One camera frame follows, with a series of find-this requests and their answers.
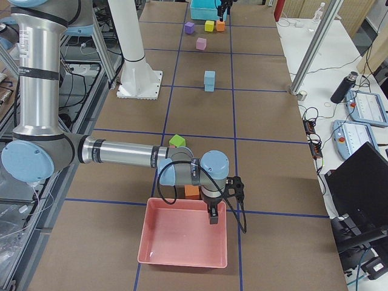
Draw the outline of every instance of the teal box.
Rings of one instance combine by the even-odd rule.
[[[219,20],[217,16],[217,8],[221,4],[221,0],[192,0],[190,11],[192,19],[199,20]],[[224,21],[226,21],[226,11],[224,13]]]

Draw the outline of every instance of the yellow cube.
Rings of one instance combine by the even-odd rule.
[[[212,32],[214,29],[214,21],[206,20],[205,22],[205,31]]]

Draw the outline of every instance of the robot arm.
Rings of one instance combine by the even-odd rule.
[[[93,24],[91,0],[9,1],[20,29],[21,115],[13,130],[14,140],[2,151],[5,169],[16,179],[35,182],[77,163],[114,162],[157,168],[161,184],[201,186],[210,223],[217,223],[217,204],[231,196],[230,189],[236,193],[237,188],[243,190],[241,180],[227,177],[229,161],[225,154],[211,151],[196,159],[184,147],[110,142],[64,133],[59,128],[60,37],[69,25]],[[134,5],[132,10],[128,12],[137,17]]]

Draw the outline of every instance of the black rubber band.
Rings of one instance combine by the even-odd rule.
[[[139,62],[139,61],[141,61],[142,59],[144,59],[145,58],[145,56],[146,55],[144,55],[141,59],[138,59],[138,60],[136,60],[136,61],[130,61],[129,59],[125,59],[127,62]]]
[[[35,68],[19,67],[19,76],[59,81],[58,72],[35,69]]]
[[[201,171],[199,170],[199,159],[198,158],[192,158],[192,163],[190,165],[190,172],[192,176],[192,185],[193,186],[200,186],[201,182],[199,180],[199,175]]]
[[[85,164],[84,159],[82,158],[82,150],[84,148],[84,143],[85,140],[87,139],[88,135],[84,135],[81,140],[79,141],[78,148],[77,148],[77,156],[78,156],[78,161],[81,164]]]
[[[158,166],[158,154],[159,154],[159,149],[160,149],[160,146],[158,145],[154,145],[152,147],[152,151],[151,151],[151,159],[150,159],[150,162],[151,162],[151,168],[156,168]]]
[[[67,135],[64,135],[64,139],[67,140],[67,142],[70,144],[70,147],[72,148],[72,160],[71,160],[70,163],[69,163],[69,164],[71,164],[71,163],[74,161],[74,157],[75,157],[75,148],[74,148],[74,145],[73,145],[72,140],[71,140]]]
[[[104,141],[106,141],[106,139],[97,139],[93,144],[93,148],[92,148],[93,162],[102,163],[100,154],[101,154],[101,146]]]
[[[81,0],[78,0],[77,12],[75,13],[75,16],[73,17],[73,19],[69,21],[69,25],[73,24],[78,19],[79,14],[81,14],[81,8],[82,8]]]
[[[52,15],[52,14],[45,13],[42,11],[33,10],[30,8],[23,8],[23,7],[14,6],[11,8],[11,14],[13,14],[13,13],[26,14],[26,15],[37,17],[37,18],[43,18],[43,19],[61,24],[64,27],[69,26],[68,22],[63,18],[57,17],[57,16]]]
[[[34,135],[20,135],[18,133],[12,134],[14,138],[20,139],[21,141],[57,141],[59,139],[64,138],[65,134],[60,135],[42,135],[42,136],[34,136]]]

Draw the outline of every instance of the plastic bottle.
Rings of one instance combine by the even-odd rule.
[[[319,25],[319,22],[321,21],[322,15],[323,15],[323,9],[325,7],[325,2],[322,2],[320,7],[317,9],[317,11],[314,13],[313,19],[311,19],[311,23],[309,25],[309,31],[314,32],[316,28]]]

